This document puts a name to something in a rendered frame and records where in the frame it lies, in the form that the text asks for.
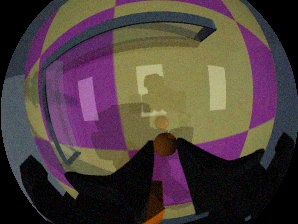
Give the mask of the translucent orange ball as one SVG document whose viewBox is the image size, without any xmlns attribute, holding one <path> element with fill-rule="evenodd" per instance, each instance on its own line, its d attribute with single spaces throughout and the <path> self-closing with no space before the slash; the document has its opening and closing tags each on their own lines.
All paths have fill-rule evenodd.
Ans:
<svg viewBox="0 0 298 224">
<path fill-rule="evenodd" d="M 158 129 L 158 131 L 164 131 L 164 129 L 168 128 L 169 120 L 166 119 L 165 116 L 157 116 L 154 119 L 154 127 Z"/>
</svg>

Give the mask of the brown ball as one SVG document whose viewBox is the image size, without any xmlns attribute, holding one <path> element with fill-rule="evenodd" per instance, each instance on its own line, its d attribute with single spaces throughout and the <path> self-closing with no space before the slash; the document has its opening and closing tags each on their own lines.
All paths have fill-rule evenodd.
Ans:
<svg viewBox="0 0 298 224">
<path fill-rule="evenodd" d="M 161 133 L 153 140 L 153 149 L 158 156 L 170 156 L 177 151 L 178 143 L 173 133 Z"/>
</svg>

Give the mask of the clear l-shaped low wall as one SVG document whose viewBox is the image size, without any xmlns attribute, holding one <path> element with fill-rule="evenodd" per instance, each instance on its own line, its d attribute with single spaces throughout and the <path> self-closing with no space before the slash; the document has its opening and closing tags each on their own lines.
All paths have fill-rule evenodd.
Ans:
<svg viewBox="0 0 298 224">
<path fill-rule="evenodd" d="M 72 49 L 61 55 L 47 67 L 47 103 L 48 111 L 51 113 L 51 121 L 57 141 L 65 159 L 72 163 L 74 157 L 80 155 L 80 149 L 71 128 L 67 105 L 65 105 L 63 68 L 71 65 L 73 61 L 82 57 L 92 55 L 102 49 L 116 47 L 116 45 L 132 43 L 132 41 L 154 40 L 154 39 L 178 39 L 201 41 L 204 37 L 212 34 L 212 28 L 193 26 L 184 23 L 144 23 L 134 26 L 121 27 L 117 30 L 105 32 L 85 40 L 84 43 L 74 45 Z"/>
</svg>

